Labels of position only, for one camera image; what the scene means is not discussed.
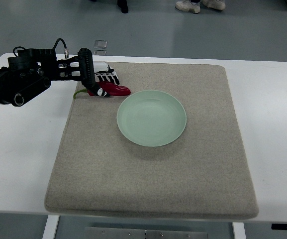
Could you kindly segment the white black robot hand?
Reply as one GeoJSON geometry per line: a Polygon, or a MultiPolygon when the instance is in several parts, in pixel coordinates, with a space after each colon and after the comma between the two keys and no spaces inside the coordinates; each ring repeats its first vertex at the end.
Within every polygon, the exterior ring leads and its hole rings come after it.
{"type": "Polygon", "coordinates": [[[94,72],[96,83],[108,81],[116,85],[120,85],[116,71],[110,68],[110,66],[106,62],[95,62],[94,72]]]}

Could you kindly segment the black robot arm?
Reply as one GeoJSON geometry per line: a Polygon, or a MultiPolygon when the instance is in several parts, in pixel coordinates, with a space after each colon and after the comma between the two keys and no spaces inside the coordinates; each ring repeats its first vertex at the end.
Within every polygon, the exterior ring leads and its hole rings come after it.
{"type": "Polygon", "coordinates": [[[13,49],[8,66],[0,69],[0,105],[21,107],[46,91],[53,81],[73,80],[93,94],[95,81],[92,52],[81,48],[75,57],[64,49],[64,59],[56,57],[56,48],[34,49],[21,46],[13,49]]]}

